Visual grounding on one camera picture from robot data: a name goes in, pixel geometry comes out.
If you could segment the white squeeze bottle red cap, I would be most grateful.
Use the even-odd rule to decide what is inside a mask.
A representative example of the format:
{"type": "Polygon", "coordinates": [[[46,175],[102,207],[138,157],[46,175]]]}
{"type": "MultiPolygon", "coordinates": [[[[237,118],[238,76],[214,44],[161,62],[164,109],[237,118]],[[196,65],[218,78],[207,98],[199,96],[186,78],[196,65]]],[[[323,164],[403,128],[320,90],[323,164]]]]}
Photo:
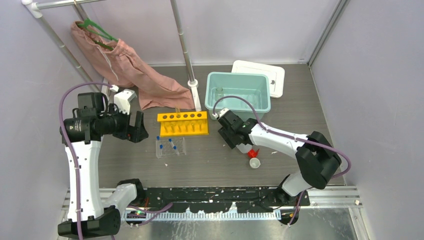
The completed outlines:
{"type": "Polygon", "coordinates": [[[256,158],[259,154],[259,149],[254,149],[251,144],[238,144],[236,148],[242,153],[248,156],[249,159],[256,158]]]}

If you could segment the blue capped tube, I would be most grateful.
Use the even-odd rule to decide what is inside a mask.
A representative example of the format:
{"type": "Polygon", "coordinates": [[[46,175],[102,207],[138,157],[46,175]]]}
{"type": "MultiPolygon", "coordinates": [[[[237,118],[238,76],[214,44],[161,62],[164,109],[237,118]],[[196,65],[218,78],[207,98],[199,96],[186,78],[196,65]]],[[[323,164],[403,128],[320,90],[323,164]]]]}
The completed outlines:
{"type": "Polygon", "coordinates": [[[171,138],[169,138],[169,139],[168,139],[168,141],[169,141],[169,143],[170,143],[171,147],[172,147],[174,150],[176,150],[176,149],[177,149],[177,147],[175,146],[175,144],[174,144],[173,140],[172,140],[171,138]]]}
{"type": "Polygon", "coordinates": [[[162,158],[164,155],[164,146],[162,144],[159,145],[159,156],[162,158]]]}
{"type": "Polygon", "coordinates": [[[155,150],[156,150],[156,157],[158,158],[158,159],[160,159],[161,157],[160,157],[160,154],[159,154],[159,151],[160,151],[160,145],[161,145],[161,139],[160,139],[160,136],[157,136],[156,137],[156,142],[155,142],[155,150]]]}

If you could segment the small glass flask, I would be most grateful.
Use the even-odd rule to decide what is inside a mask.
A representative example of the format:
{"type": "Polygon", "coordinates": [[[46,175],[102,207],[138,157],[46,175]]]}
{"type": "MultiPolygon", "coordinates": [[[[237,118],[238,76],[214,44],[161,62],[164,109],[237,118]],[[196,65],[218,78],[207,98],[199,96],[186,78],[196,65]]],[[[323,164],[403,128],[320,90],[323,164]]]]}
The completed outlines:
{"type": "Polygon", "coordinates": [[[222,87],[216,87],[213,90],[213,96],[214,96],[214,101],[218,102],[219,99],[223,98],[225,96],[225,90],[222,87]]]}

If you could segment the small clear tube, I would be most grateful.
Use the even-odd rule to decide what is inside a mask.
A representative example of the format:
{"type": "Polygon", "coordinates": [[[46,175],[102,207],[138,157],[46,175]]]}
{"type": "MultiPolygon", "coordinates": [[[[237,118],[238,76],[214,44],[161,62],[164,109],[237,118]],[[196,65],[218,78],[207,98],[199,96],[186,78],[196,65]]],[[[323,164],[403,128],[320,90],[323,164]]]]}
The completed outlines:
{"type": "Polygon", "coordinates": [[[177,156],[179,156],[180,155],[180,152],[179,152],[179,150],[177,149],[177,147],[174,145],[173,146],[173,150],[174,150],[174,152],[175,152],[175,154],[177,155],[177,156]]]}

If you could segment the large clear test tube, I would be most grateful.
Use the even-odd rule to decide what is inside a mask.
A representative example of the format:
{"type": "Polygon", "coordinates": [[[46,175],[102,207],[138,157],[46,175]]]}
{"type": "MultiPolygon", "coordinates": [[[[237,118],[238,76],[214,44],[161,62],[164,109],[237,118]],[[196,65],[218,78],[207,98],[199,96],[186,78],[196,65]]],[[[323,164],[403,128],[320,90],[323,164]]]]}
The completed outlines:
{"type": "Polygon", "coordinates": [[[176,112],[176,117],[180,118],[181,117],[181,111],[178,107],[175,107],[175,112],[176,112]]]}

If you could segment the glass beaker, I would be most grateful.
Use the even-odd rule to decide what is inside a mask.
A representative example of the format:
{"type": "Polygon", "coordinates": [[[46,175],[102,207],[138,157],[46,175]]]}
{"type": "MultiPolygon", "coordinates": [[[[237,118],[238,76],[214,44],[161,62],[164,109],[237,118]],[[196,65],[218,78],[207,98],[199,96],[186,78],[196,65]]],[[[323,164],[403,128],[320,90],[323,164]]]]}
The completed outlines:
{"type": "Polygon", "coordinates": [[[246,96],[246,100],[255,108],[258,109],[261,107],[260,97],[256,94],[249,94],[246,96]]]}

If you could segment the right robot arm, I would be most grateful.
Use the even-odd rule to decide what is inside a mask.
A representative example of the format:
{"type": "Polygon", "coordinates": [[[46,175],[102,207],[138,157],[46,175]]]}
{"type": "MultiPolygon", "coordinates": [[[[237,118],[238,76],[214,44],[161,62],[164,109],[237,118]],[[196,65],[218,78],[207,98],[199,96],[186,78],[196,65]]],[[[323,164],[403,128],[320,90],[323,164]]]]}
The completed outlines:
{"type": "Polygon", "coordinates": [[[320,132],[296,134],[260,123],[257,119],[242,120],[224,108],[214,114],[221,128],[221,137],[231,148],[247,154],[253,146],[267,147],[297,161],[299,171],[289,174],[278,185],[277,198],[291,205],[298,194],[309,188],[324,189],[340,167],[342,160],[320,132]]]}

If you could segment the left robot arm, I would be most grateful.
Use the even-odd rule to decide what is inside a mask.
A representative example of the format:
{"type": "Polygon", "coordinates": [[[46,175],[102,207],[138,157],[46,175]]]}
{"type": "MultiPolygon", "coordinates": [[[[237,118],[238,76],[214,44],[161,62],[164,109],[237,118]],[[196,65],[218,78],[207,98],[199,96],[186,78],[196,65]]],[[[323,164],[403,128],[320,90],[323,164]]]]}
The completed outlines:
{"type": "Polygon", "coordinates": [[[78,107],[72,118],[63,124],[70,140],[64,139],[70,171],[70,204],[66,219],[57,226],[61,237],[79,239],[116,235],[125,209],[141,206],[146,200],[142,182],[137,178],[121,180],[106,200],[99,187],[99,155],[102,139],[112,135],[121,140],[139,143],[148,138],[144,114],[137,111],[135,124],[130,124],[133,90],[123,90],[108,103],[101,92],[80,93],[78,107]]]}

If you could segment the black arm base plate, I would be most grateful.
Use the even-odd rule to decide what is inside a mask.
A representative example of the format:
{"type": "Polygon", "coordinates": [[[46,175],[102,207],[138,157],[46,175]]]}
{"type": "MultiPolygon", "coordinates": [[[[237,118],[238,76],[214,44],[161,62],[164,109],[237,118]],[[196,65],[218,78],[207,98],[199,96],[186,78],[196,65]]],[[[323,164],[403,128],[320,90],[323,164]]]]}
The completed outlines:
{"type": "Polygon", "coordinates": [[[289,196],[282,188],[270,186],[149,187],[130,205],[158,211],[170,203],[169,213],[189,210],[206,214],[229,212],[232,205],[239,214],[270,213],[281,207],[294,210],[297,204],[301,207],[310,205],[306,192],[289,196]]]}

